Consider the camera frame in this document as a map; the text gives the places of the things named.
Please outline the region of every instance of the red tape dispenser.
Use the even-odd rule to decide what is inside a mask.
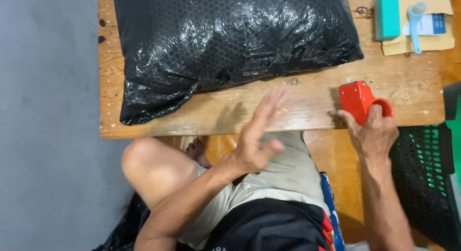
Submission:
[[[383,98],[375,98],[372,89],[364,81],[341,85],[339,97],[343,110],[350,112],[359,125],[365,124],[368,119],[368,111],[373,104],[379,104],[383,107],[383,117],[394,117],[390,103]]]

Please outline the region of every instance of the black shirt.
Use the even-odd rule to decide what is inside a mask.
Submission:
[[[332,234],[321,207],[265,198],[231,210],[204,251],[332,251]]]

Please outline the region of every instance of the forearm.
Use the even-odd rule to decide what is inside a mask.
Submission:
[[[410,251],[414,243],[406,215],[395,191],[390,160],[361,159],[365,224],[372,251]],[[387,166],[387,172],[370,167]]]
[[[153,210],[136,239],[135,250],[173,250],[176,238],[186,225],[197,218],[226,185],[241,176],[229,165],[230,161],[222,160]]]

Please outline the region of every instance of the bare foot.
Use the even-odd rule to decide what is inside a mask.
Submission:
[[[189,146],[186,149],[186,154],[200,166],[207,169],[211,168],[210,161],[208,161],[208,157],[206,157],[205,148],[199,138],[194,138],[192,143],[189,143]]]

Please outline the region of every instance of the gray floor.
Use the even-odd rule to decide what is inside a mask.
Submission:
[[[132,189],[99,135],[97,0],[0,0],[0,250],[89,250]]]

